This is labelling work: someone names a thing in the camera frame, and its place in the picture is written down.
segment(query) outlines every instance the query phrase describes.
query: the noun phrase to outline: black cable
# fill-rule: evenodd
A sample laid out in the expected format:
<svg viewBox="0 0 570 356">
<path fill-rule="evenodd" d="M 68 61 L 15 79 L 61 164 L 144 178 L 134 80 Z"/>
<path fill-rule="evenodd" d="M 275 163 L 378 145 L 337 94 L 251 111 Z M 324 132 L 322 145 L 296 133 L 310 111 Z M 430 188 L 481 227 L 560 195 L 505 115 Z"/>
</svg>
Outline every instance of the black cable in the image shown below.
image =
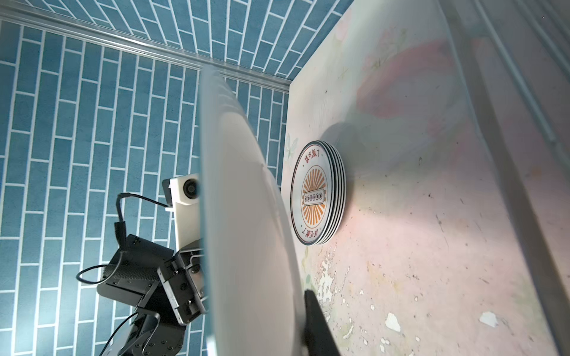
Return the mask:
<svg viewBox="0 0 570 356">
<path fill-rule="evenodd" d="M 121 211 L 121 200 L 123 198 L 129 198 L 129 197 L 134 197 L 134 198 L 146 200 L 147 202 L 151 202 L 151 203 L 154 203 L 156 205 L 160 205 L 160 206 L 165 207 L 165 208 L 168 207 L 168 205 L 166 205 L 166 204 L 163 204 L 161 202 L 157 202 L 156 200 L 152 200 L 152 199 L 144 197 L 142 195 L 138 195 L 138 194 L 134 194 L 134 193 L 127 193 L 127 192 L 118 194 L 116 206 L 117 206 L 117 215 L 119 216 L 119 222 L 115 223 L 115 235 L 117 237 L 117 242 L 119 244 L 119 260 L 118 260 L 117 264 L 115 265 L 113 272 L 111 272 L 110 275 L 108 275 L 107 277 L 103 278 L 100 281 L 88 281 L 86 279 L 81 278 L 81 275 L 88 272 L 88 271 L 91 271 L 92 269 L 95 269 L 95 268 L 106 267 L 107 266 L 106 264 L 99 264 L 97 266 L 91 266 L 89 268 L 86 268 L 86 269 L 80 271 L 75 276 L 75 279 L 77 279 L 81 283 L 91 284 L 91 285 L 105 283 L 115 274 L 115 272 L 117 272 L 117 269 L 119 268 L 119 266 L 123 262 L 123 254 L 125 254 L 125 252 L 126 252 L 127 228 L 125 226 L 125 220 L 123 219 L 123 212 Z"/>
<path fill-rule="evenodd" d="M 96 285 L 96 284 L 101 284 L 101 283 L 105 283 L 106 281 L 109 280 L 109 278 L 111 278 L 115 272 L 117 272 L 117 269 L 119 268 L 119 266 L 121 265 L 121 263 L 123 262 L 123 254 L 125 254 L 126 251 L 120 251 L 119 252 L 119 260 L 117 262 L 117 265 L 115 266 L 115 268 L 113 269 L 113 272 L 111 272 L 110 275 L 108 275 L 107 277 L 103 278 L 100 281 L 88 281 L 86 279 L 81 278 L 81 275 L 84 274 L 85 272 L 88 272 L 92 269 L 95 268 L 101 268 L 101 267 L 107 267 L 108 265 L 106 264 L 99 264 L 97 266 L 91 266 L 89 268 L 86 268 L 82 271 L 79 271 L 79 273 L 75 276 L 75 279 L 77 279 L 78 281 L 80 281 L 81 283 L 85 283 L 85 284 L 91 284 L 91 285 Z"/>
<path fill-rule="evenodd" d="M 105 346 L 103 346 L 103 350 L 101 350 L 101 353 L 99 354 L 99 356 L 103 356 L 103 353 L 107 349 L 107 346 L 109 346 L 109 344 L 111 343 L 111 340 L 113 340 L 113 337 L 115 336 L 115 334 L 119 331 L 119 329 L 121 329 L 121 326 L 123 326 L 130 318 L 134 317 L 137 314 L 138 314 L 138 312 L 132 313 L 128 318 L 123 320 L 123 322 L 121 324 L 119 324 L 119 326 L 117 326 L 117 329 L 115 329 L 115 331 L 111 334 L 111 337 L 109 337 L 109 340 L 107 340 L 107 343 L 105 344 Z"/>
<path fill-rule="evenodd" d="M 152 199 L 144 197 L 142 195 L 138 195 L 138 194 L 134 194 L 134 193 L 121 193 L 121 194 L 117 195 L 117 201 L 115 203 L 115 205 L 117 206 L 117 215 L 119 216 L 119 222 L 124 221 L 123 220 L 123 212 L 121 211 L 121 200 L 123 198 L 129 198 L 129 197 L 139 198 L 142 200 L 146 200 L 147 202 L 151 202 L 151 203 L 154 203 L 156 205 L 160 205 L 161 207 L 168 208 L 168 205 L 163 204 L 161 202 L 157 202 L 156 200 L 152 200 Z"/>
</svg>

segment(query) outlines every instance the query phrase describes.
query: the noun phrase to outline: orange sunburst logo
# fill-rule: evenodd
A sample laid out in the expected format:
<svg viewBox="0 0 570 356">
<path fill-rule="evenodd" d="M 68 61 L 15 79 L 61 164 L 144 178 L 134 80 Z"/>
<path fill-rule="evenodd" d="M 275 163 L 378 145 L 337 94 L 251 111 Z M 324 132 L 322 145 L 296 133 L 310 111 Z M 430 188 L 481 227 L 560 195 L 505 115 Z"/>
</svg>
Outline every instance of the orange sunburst logo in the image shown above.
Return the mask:
<svg viewBox="0 0 570 356">
<path fill-rule="evenodd" d="M 313 166 L 303 182 L 301 208 L 307 227 L 315 228 L 321 222 L 327 200 L 327 180 L 320 166 Z"/>
</svg>

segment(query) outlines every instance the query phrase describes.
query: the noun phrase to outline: white plate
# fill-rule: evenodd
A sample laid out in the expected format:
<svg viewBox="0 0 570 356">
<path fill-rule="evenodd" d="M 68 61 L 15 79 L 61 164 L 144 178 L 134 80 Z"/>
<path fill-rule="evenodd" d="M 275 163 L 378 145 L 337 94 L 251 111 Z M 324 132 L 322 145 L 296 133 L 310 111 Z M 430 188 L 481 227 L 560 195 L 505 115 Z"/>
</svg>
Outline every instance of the white plate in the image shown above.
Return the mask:
<svg viewBox="0 0 570 356">
<path fill-rule="evenodd" d="M 333 235 L 338 230 L 338 227 L 340 226 L 340 223 L 344 215 L 344 205 L 346 203 L 346 186 L 347 186 L 344 164 L 342 158 L 340 157 L 339 152 L 331 144 L 328 144 L 326 142 L 324 142 L 324 144 L 328 145 L 329 151 L 331 152 L 331 155 L 335 159 L 335 166 L 338 169 L 337 177 L 339 180 L 339 189 L 337 194 L 335 195 L 337 202 L 335 203 L 331 227 L 327 231 L 327 237 L 319 241 L 319 244 L 325 244 L 326 242 L 328 242 L 331 239 L 331 237 L 333 237 Z"/>
<path fill-rule="evenodd" d="M 218 354 L 301 355 L 305 304 L 275 178 L 223 78 L 204 66 L 199 89 L 201 230 Z"/>
<path fill-rule="evenodd" d="M 325 233 L 323 233 L 323 235 L 321 236 L 321 238 L 319 239 L 319 241 L 317 243 L 322 243 L 326 240 L 328 240 L 328 238 L 331 235 L 331 231 L 333 226 L 336 223 L 336 217 L 337 217 L 337 211 L 339 208 L 339 191 L 340 191 L 340 180 L 339 180 L 339 167 L 338 167 L 338 160 L 335 157 L 335 153 L 333 150 L 331 150 L 331 147 L 329 144 L 327 144 L 324 141 L 318 141 L 321 145 L 324 146 L 324 149 L 327 151 L 329 157 L 332 159 L 332 177 L 333 177 L 333 187 L 331 189 L 331 216 L 329 218 L 329 222 L 327 224 L 327 228 Z"/>
<path fill-rule="evenodd" d="M 299 241 L 312 245 L 330 224 L 334 202 L 333 158 L 319 142 L 309 142 L 301 151 L 291 183 L 291 220 Z"/>
</svg>

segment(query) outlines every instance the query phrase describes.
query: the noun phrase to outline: stack of plates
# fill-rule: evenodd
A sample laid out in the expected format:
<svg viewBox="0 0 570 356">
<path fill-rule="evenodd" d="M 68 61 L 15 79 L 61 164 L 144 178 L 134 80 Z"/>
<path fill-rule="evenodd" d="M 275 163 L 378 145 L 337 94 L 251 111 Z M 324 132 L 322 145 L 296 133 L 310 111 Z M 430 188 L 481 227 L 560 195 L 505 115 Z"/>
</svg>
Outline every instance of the stack of plates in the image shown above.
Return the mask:
<svg viewBox="0 0 570 356">
<path fill-rule="evenodd" d="M 312 141 L 297 159 L 291 183 L 291 220 L 299 241 L 324 244 L 343 217 L 347 180 L 339 152 Z"/>
</svg>

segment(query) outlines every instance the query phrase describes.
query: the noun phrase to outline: blue brick tile wall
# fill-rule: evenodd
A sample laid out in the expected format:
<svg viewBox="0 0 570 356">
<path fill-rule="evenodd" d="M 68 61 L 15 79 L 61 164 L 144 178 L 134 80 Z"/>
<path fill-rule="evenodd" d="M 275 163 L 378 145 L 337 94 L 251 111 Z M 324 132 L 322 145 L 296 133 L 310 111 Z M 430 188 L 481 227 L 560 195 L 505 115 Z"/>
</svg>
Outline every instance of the blue brick tile wall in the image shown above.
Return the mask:
<svg viewBox="0 0 570 356">
<path fill-rule="evenodd" d="M 20 1 L 292 80 L 353 0 Z"/>
<path fill-rule="evenodd" d="M 205 4 L 191 2 L 207 18 Z M 162 179 L 200 171 L 200 73 L 2 22 L 0 78 L 0 354 L 98 355 L 132 308 L 75 275 L 115 253 L 117 193 L 164 200 Z M 279 182 L 287 94 L 227 83 Z M 128 200 L 124 215 L 129 232 L 174 246 L 171 213 Z M 206 348 L 204 323 L 188 328 L 181 355 Z"/>
</svg>

